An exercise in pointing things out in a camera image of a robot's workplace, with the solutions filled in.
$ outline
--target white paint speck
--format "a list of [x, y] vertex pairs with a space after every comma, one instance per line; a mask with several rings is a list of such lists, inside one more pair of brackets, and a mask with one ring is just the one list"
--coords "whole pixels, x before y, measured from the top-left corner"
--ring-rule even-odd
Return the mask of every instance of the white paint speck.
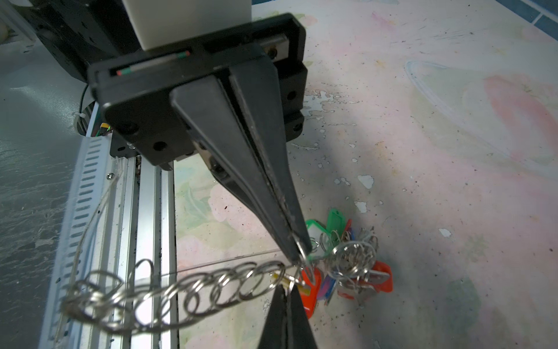
[[358, 180], [364, 185], [366, 189], [370, 189], [374, 184], [374, 179], [370, 175], [358, 176]]
[[35, 248], [42, 246], [42, 245], [52, 245], [54, 240], [52, 239], [38, 239], [35, 241]]
[[440, 234], [443, 235], [443, 237], [450, 237], [451, 236], [451, 232], [447, 229], [438, 229], [438, 231], [440, 232]]
[[318, 150], [319, 149], [319, 147], [305, 147], [305, 146], [298, 145], [296, 143], [291, 143], [291, 145], [293, 147], [297, 148], [297, 149], [300, 149], [300, 150]]
[[358, 208], [361, 213], [366, 213], [366, 202], [355, 201], [354, 205]]
[[356, 123], [343, 122], [343, 123], [328, 123], [328, 126], [356, 126]]

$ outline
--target pink painted surface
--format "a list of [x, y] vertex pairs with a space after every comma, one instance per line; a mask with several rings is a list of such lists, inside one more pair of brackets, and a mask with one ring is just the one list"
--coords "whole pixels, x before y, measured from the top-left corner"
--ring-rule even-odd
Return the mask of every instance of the pink painted surface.
[[[393, 293], [364, 309], [336, 296], [327, 308], [319, 304], [310, 321], [316, 341], [554, 348], [558, 43], [493, 1], [385, 2], [253, 7], [253, 17], [315, 19], [303, 23], [304, 130], [287, 144], [305, 218], [324, 221], [337, 207], [356, 228], [374, 225], [378, 258], [393, 271]], [[359, 181], [366, 175], [370, 189]], [[254, 251], [243, 245], [254, 232], [264, 239], [249, 213], [233, 204], [239, 215], [231, 214], [224, 207], [232, 200], [212, 188], [202, 195], [207, 219], [230, 230], [202, 238], [180, 228], [179, 251], [188, 239], [197, 250], [179, 263]], [[366, 212], [354, 202], [366, 202]], [[252, 228], [239, 227], [244, 220]], [[222, 236], [230, 247], [213, 241]], [[265, 302], [240, 313], [207, 319], [182, 338], [239, 333], [234, 347], [254, 347]]]

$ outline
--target bundle of keys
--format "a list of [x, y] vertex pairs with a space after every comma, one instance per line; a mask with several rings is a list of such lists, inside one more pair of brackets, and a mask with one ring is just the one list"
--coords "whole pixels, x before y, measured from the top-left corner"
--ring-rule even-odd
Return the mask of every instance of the bundle of keys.
[[[344, 222], [343, 215], [336, 209], [330, 211], [326, 228], [316, 221], [306, 222], [310, 240], [319, 241], [316, 245], [321, 247], [312, 250], [310, 260], [315, 264], [323, 261], [327, 273], [318, 300], [323, 299], [328, 305], [337, 289], [339, 296], [355, 299], [362, 307], [372, 295], [393, 290], [391, 268], [377, 260], [378, 237], [374, 227], [355, 234], [351, 219]], [[344, 226], [341, 234], [338, 233], [340, 224]]]

